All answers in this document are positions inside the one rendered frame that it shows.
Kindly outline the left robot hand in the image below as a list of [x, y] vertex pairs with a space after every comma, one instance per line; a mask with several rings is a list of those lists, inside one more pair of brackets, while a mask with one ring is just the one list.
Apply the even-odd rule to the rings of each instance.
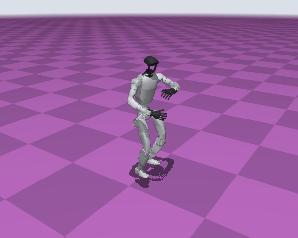
[[[165, 93], [165, 95], [163, 96], [163, 98], [166, 96], [166, 94], [168, 94], [167, 96], [166, 96], [166, 98], [169, 96], [169, 98], [173, 95], [173, 94], [175, 94], [176, 92], [177, 92], [177, 90], [175, 90], [174, 88], [170, 88], [170, 89], [164, 89], [164, 90], [162, 90], [162, 95], [161, 96], [163, 96], [163, 94]], [[166, 99], [165, 98], [165, 99]], [[169, 98], [168, 98], [168, 100], [169, 100]]]

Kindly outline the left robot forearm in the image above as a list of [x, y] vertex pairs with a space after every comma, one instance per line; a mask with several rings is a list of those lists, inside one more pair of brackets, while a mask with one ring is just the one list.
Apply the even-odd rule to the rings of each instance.
[[[174, 85], [173, 85], [172, 88], [174, 88], [174, 89], [177, 90], [177, 92], [178, 92], [178, 90], [179, 90], [179, 88], [180, 88], [180, 85], [179, 85], [177, 82], [174, 82]], [[177, 93], [177, 92], [176, 92], [176, 93]]]

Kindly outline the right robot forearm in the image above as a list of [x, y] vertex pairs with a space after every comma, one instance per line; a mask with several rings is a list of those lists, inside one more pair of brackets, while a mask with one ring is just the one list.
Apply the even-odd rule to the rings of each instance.
[[147, 110], [146, 107], [143, 107], [142, 105], [137, 103], [134, 99], [132, 99], [132, 98], [129, 99], [128, 103], [132, 108], [134, 108], [135, 110], [138, 110], [142, 114], [146, 114], [146, 115], [149, 115], [149, 116], [151, 115], [151, 111]]

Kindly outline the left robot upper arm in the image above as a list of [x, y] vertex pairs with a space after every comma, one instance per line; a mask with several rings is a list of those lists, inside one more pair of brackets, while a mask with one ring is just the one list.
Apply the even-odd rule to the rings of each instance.
[[158, 82], [162, 82], [162, 83], [164, 83], [166, 85], [169, 85], [169, 86], [171, 86], [171, 88], [173, 87], [174, 82], [171, 79], [165, 77], [161, 73], [157, 73], [156, 75], [158, 76]]

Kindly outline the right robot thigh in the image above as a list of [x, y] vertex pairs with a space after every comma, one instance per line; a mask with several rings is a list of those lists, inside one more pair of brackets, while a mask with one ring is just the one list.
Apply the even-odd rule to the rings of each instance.
[[133, 120], [133, 125], [134, 127], [139, 128], [138, 135], [140, 137], [140, 140], [143, 146], [142, 148], [147, 154], [146, 156], [148, 156], [151, 153], [151, 149], [150, 149], [150, 135], [149, 135], [149, 129], [148, 129], [147, 123], [145, 119], [142, 117], [142, 115], [139, 115]]

